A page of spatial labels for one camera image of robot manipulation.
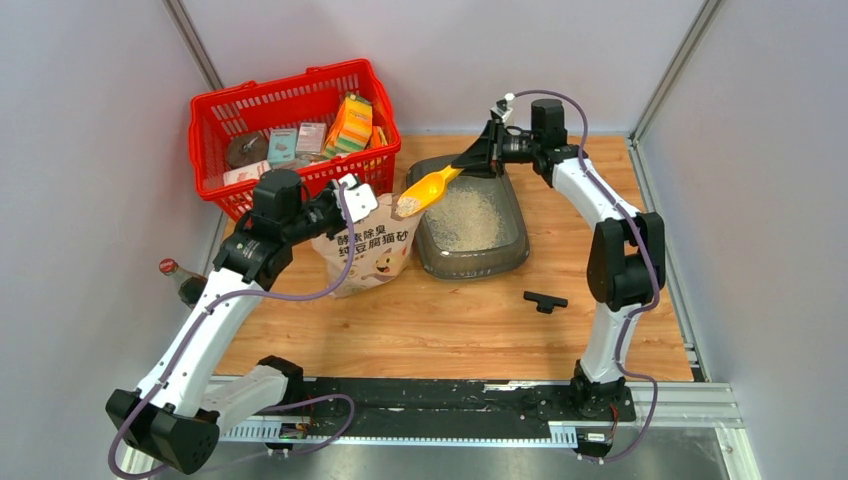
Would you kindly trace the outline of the yellow plastic scoop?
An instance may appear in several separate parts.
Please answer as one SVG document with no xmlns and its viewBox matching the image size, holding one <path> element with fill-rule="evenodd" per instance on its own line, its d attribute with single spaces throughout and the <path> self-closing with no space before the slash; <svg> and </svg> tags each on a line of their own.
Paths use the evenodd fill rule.
<svg viewBox="0 0 848 480">
<path fill-rule="evenodd" d="M 428 173 L 403 192 L 397 201 L 395 213 L 401 218 L 422 213 L 444 198 L 448 185 L 462 172 L 462 169 L 448 165 L 439 171 Z"/>
</svg>

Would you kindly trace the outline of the cat litter bag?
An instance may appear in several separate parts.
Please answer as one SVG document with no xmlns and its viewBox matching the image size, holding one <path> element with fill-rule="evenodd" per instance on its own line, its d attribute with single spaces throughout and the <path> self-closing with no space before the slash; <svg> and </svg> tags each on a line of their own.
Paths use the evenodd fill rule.
<svg viewBox="0 0 848 480">
<path fill-rule="evenodd" d="M 378 208 L 355 224 L 353 235 L 343 231 L 331 239 L 319 237 L 311 241 L 326 262 L 330 283 L 340 277 L 348 254 L 354 254 L 345 280 L 331 293 L 333 297 L 349 297 L 386 284 L 408 265 L 422 215 L 399 216 L 397 200 L 396 195 L 381 195 Z"/>
</svg>

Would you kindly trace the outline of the black bag clip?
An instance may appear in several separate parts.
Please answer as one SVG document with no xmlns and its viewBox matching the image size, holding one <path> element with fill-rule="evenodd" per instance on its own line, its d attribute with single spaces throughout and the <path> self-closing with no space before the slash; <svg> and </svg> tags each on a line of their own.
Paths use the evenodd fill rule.
<svg viewBox="0 0 848 480">
<path fill-rule="evenodd" d="M 556 309 L 564 309 L 569 305 L 569 301 L 565 298 L 532 291 L 524 291 L 523 299 L 525 301 L 534 302 L 537 312 L 548 315 L 552 314 Z"/>
</svg>

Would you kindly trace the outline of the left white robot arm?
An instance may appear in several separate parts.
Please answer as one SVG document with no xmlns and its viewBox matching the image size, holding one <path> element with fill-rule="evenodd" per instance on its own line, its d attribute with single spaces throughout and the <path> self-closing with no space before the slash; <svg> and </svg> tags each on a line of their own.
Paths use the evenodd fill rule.
<svg viewBox="0 0 848 480">
<path fill-rule="evenodd" d="M 271 170 L 253 189 L 253 206 L 221 244 L 203 291 L 159 362 L 133 390 L 115 390 L 106 411 L 117 427 L 108 464 L 118 478 L 132 473 L 117 463 L 120 444 L 146 454 L 158 467 L 190 475 L 214 452 L 222 434 L 255 414 L 291 415 L 315 404 L 307 398 L 301 367 L 279 357 L 262 359 L 248 374 L 213 391 L 215 367 L 249 314 L 272 297 L 294 246 L 339 233 L 379 205 L 370 185 L 347 174 L 311 198 L 301 176 Z"/>
</svg>

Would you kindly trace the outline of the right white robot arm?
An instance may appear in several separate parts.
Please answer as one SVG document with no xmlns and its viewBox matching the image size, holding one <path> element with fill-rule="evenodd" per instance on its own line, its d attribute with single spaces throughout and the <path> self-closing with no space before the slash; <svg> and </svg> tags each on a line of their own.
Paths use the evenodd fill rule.
<svg viewBox="0 0 848 480">
<path fill-rule="evenodd" d="M 640 212 L 602 178 L 583 142 L 568 142 L 567 99 L 542 91 L 536 96 L 528 129 L 508 123 L 513 95 L 498 100 L 478 139 L 452 165 L 466 175 L 494 177 L 507 164 L 529 164 L 592 228 L 586 276 L 597 306 L 568 402 L 577 416 L 593 419 L 622 409 L 633 331 L 641 315 L 657 306 L 665 281 L 665 225 L 659 214 Z"/>
</svg>

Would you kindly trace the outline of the grey plastic litter box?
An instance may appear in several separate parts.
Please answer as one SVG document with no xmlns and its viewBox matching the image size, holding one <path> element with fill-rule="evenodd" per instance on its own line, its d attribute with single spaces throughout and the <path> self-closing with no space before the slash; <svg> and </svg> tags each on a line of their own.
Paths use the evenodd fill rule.
<svg viewBox="0 0 848 480">
<path fill-rule="evenodd" d="M 425 210 L 414 243 L 423 270 L 440 280 L 503 274 L 529 257 L 530 240 L 508 174 L 460 175 Z"/>
</svg>

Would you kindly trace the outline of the pink small box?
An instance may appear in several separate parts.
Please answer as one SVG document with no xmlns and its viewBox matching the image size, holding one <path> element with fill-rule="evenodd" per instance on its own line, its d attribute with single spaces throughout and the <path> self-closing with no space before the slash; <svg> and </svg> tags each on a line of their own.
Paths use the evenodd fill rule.
<svg viewBox="0 0 848 480">
<path fill-rule="evenodd" d="M 302 122 L 298 128 L 296 154 L 318 155 L 323 152 L 327 124 L 323 122 Z"/>
</svg>

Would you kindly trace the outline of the white pink flat box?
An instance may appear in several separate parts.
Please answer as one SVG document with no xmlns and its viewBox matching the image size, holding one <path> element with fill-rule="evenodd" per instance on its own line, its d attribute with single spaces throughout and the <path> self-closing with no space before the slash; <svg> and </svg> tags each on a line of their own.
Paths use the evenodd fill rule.
<svg viewBox="0 0 848 480">
<path fill-rule="evenodd" d="M 249 180 L 258 180 L 270 169 L 271 165 L 267 160 L 232 169 L 223 174 L 223 184 L 230 186 Z"/>
</svg>

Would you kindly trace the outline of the teal small box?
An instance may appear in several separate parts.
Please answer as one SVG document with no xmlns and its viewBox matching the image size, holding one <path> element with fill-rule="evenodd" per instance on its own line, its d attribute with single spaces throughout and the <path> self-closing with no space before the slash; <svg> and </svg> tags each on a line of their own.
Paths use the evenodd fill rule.
<svg viewBox="0 0 848 480">
<path fill-rule="evenodd" d="M 298 130 L 278 128 L 270 132 L 267 161 L 272 167 L 288 164 L 296 159 Z"/>
</svg>

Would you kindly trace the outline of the orange sponge pack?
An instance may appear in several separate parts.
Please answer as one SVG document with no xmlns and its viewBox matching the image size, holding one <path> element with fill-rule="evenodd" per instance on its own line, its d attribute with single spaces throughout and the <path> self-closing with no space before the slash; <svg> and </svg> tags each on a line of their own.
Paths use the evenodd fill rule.
<svg viewBox="0 0 848 480">
<path fill-rule="evenodd" d="M 365 98 L 348 92 L 325 139 L 322 157 L 330 160 L 366 149 L 373 130 L 373 106 Z"/>
</svg>

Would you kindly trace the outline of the brown round disc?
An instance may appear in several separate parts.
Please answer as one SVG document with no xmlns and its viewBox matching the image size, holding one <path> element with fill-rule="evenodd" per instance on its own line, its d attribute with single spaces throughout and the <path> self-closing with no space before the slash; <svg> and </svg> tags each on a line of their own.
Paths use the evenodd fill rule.
<svg viewBox="0 0 848 480">
<path fill-rule="evenodd" d="M 225 161 L 230 169 L 238 169 L 267 159 L 268 140 L 258 132 L 233 138 L 226 150 Z"/>
</svg>

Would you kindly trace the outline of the red plastic shopping basket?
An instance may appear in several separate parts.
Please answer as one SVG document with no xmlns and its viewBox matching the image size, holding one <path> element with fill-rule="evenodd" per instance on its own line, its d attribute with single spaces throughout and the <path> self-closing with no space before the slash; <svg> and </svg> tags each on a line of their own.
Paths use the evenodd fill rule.
<svg viewBox="0 0 848 480">
<path fill-rule="evenodd" d="M 376 194 L 394 188 L 395 157 L 401 136 L 394 121 L 386 88 L 366 59 L 310 67 L 304 73 L 274 81 L 216 90 L 190 102 L 188 157 L 194 169 L 198 196 L 214 203 L 231 220 L 238 220 L 253 203 L 255 181 L 224 182 L 231 141 L 244 134 L 269 135 L 276 128 L 296 128 L 303 122 L 333 123 L 343 97 L 355 93 L 368 100 L 374 123 L 385 134 L 386 145 L 302 169 L 303 184 L 315 195 L 329 180 L 352 173 Z"/>
</svg>

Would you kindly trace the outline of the cola bottle red cap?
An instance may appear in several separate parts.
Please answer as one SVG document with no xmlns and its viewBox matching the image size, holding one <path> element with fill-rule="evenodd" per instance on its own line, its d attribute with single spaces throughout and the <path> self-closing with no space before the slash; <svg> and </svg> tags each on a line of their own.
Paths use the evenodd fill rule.
<svg viewBox="0 0 848 480">
<path fill-rule="evenodd" d="M 202 275 L 181 267 L 172 258 L 161 260 L 158 268 L 165 277 L 172 280 L 181 302 L 188 308 L 193 309 L 204 292 L 207 279 Z"/>
</svg>

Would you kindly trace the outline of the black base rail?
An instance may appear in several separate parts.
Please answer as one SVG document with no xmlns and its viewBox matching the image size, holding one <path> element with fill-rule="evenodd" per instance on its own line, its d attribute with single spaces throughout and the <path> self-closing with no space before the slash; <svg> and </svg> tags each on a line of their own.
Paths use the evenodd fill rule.
<svg viewBox="0 0 848 480">
<path fill-rule="evenodd" d="M 585 394 L 567 382 L 318 377 L 270 415 L 302 422 L 309 440 L 418 444 L 609 446 L 636 420 L 628 387 Z"/>
</svg>

